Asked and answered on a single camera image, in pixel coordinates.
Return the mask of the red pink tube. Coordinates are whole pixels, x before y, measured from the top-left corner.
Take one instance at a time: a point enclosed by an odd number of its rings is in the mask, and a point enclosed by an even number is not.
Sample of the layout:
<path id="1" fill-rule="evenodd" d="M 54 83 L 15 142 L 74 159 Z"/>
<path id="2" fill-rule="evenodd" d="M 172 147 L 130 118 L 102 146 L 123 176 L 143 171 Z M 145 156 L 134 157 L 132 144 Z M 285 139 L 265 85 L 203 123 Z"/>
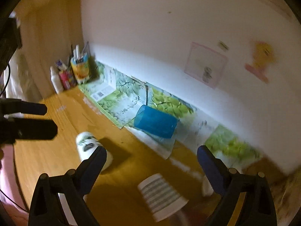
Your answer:
<path id="1" fill-rule="evenodd" d="M 59 77 L 64 90 L 70 89 L 69 77 L 66 71 L 59 71 Z"/>

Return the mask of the white paper cup, leaf print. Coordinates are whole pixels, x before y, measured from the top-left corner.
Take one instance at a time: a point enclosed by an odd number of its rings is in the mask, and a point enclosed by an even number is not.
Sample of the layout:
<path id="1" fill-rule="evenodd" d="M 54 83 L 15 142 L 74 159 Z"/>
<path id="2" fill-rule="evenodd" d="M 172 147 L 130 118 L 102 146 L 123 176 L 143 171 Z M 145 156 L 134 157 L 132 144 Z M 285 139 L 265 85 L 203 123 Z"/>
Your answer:
<path id="1" fill-rule="evenodd" d="M 75 138 L 76 147 L 78 150 L 78 154 L 80 157 L 80 161 L 87 160 L 93 154 L 93 152 L 97 149 L 97 147 L 103 145 L 97 140 L 97 138 L 91 132 L 81 132 Z M 107 152 L 107 160 L 102 168 L 101 173 L 105 173 L 108 171 L 108 168 L 111 166 L 113 162 L 112 154 L 106 150 Z"/>

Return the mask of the grey checked paper cup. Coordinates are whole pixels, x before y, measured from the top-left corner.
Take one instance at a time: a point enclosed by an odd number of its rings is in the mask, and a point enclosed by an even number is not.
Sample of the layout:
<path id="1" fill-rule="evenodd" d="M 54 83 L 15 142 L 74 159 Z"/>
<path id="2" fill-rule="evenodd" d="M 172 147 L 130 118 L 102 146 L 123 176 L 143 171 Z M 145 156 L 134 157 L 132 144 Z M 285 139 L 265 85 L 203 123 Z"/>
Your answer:
<path id="1" fill-rule="evenodd" d="M 159 173 L 143 180 L 138 185 L 138 190 L 155 222 L 160 222 L 177 213 L 188 203 L 188 200 Z"/>

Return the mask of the blue translucent plastic cup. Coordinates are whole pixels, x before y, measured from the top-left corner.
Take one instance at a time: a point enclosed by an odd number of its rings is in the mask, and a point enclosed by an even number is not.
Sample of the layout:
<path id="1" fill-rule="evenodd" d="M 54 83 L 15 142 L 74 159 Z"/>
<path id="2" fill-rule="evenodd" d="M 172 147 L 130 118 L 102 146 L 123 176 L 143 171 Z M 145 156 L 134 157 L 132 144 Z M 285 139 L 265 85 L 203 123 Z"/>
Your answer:
<path id="1" fill-rule="evenodd" d="M 136 129 L 164 139 L 173 136 L 177 124 L 178 119 L 174 116 L 147 105 L 142 105 L 134 118 Z"/>

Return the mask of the white spray bottle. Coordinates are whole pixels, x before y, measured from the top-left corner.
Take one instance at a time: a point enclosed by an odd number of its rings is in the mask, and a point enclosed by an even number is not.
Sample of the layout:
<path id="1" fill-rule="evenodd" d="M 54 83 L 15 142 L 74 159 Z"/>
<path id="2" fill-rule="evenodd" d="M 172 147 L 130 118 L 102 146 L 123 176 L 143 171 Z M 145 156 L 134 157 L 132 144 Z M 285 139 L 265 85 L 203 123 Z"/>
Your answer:
<path id="1" fill-rule="evenodd" d="M 59 94 L 64 91 L 60 77 L 53 66 L 50 67 L 50 80 L 52 82 L 52 85 L 55 89 L 56 94 Z"/>

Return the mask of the yellow pink wall sticker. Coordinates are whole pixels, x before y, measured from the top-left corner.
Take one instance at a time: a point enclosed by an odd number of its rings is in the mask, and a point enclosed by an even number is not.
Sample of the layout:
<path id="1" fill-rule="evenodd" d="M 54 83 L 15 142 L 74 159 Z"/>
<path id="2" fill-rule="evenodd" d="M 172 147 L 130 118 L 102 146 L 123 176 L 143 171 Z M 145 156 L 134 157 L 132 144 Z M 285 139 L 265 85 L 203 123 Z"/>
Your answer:
<path id="1" fill-rule="evenodd" d="M 252 49 L 252 63 L 246 63 L 244 68 L 265 84 L 269 83 L 268 77 L 265 75 L 271 64 L 275 63 L 273 47 L 263 41 L 250 41 Z"/>

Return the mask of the pink framed wall picture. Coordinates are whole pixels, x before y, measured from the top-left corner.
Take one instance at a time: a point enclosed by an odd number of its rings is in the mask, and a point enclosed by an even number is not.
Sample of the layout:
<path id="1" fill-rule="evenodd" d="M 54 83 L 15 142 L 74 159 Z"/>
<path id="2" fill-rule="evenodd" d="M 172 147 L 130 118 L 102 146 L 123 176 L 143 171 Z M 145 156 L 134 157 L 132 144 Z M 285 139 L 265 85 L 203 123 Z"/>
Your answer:
<path id="1" fill-rule="evenodd" d="M 221 80 L 228 58 L 196 42 L 191 43 L 184 73 L 215 89 Z"/>

